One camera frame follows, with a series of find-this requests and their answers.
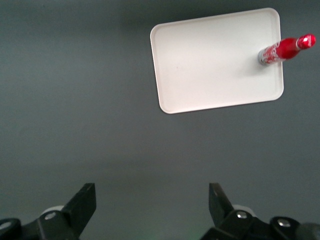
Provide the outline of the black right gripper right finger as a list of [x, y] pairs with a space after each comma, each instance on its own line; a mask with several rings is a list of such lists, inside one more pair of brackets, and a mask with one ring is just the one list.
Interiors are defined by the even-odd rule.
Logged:
[[320, 225], [275, 216], [269, 223], [248, 207], [232, 205], [219, 183], [209, 184], [208, 208], [214, 226], [202, 240], [318, 240]]

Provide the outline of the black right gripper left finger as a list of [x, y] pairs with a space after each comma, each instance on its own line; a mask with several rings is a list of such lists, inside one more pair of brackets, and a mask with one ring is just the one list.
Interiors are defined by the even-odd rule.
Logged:
[[23, 225], [18, 218], [0, 220], [2, 240], [78, 240], [97, 206], [94, 183], [86, 183], [65, 205], [46, 209]]

